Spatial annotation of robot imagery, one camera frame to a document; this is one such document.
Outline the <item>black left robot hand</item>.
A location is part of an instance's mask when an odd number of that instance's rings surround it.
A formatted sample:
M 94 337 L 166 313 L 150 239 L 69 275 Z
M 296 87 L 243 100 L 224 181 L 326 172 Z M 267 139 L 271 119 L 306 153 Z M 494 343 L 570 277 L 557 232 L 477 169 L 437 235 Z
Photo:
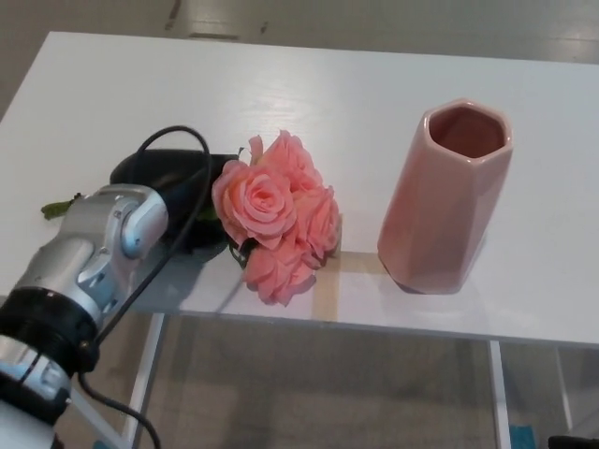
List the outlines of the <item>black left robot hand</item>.
M 129 175 L 135 156 L 130 155 L 112 170 L 110 183 L 144 185 L 161 195 L 168 208 L 168 228 L 161 242 L 168 247 L 188 220 L 196 205 L 196 195 L 202 191 L 205 180 L 215 182 L 224 165 L 238 158 L 235 153 L 213 154 L 212 171 L 208 172 L 204 155 L 199 150 L 150 149 L 137 164 L 133 178 Z M 214 213 L 212 196 L 207 195 L 179 252 L 197 253 L 212 259 L 226 246 L 226 231 Z

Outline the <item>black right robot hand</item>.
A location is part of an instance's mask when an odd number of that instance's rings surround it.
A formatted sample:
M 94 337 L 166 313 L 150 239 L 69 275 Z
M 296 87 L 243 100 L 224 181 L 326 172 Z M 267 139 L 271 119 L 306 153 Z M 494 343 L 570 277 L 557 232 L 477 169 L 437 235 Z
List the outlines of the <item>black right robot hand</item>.
M 599 449 L 599 440 L 569 435 L 551 436 L 548 449 Z

